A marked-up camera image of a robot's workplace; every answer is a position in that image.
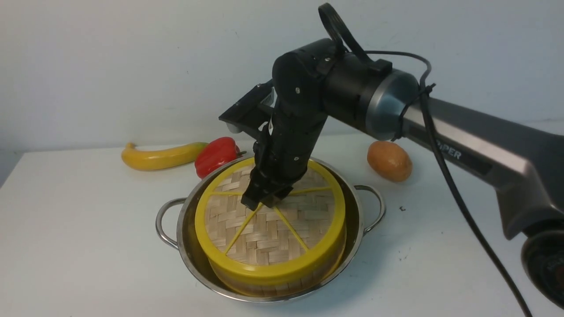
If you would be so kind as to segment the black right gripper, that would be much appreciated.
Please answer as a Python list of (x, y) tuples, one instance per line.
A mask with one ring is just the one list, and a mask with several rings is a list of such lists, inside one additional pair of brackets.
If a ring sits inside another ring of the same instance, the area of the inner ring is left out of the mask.
[(271, 120), (256, 141), (255, 167), (241, 203), (256, 211), (263, 200), (274, 207), (284, 200), (308, 170), (308, 161), (326, 123), (316, 108), (275, 102)]

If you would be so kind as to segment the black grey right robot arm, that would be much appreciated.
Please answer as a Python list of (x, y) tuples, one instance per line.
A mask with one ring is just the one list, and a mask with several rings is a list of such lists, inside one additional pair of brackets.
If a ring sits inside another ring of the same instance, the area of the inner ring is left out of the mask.
[(270, 122), (253, 147), (242, 203), (282, 200), (303, 177), (327, 117), (378, 140), (408, 138), (431, 150), (479, 241), (445, 162), (495, 189), (506, 239), (527, 236), (521, 262), (533, 285), (563, 307), (563, 137), (429, 97), (423, 80), (321, 39), (278, 57)]

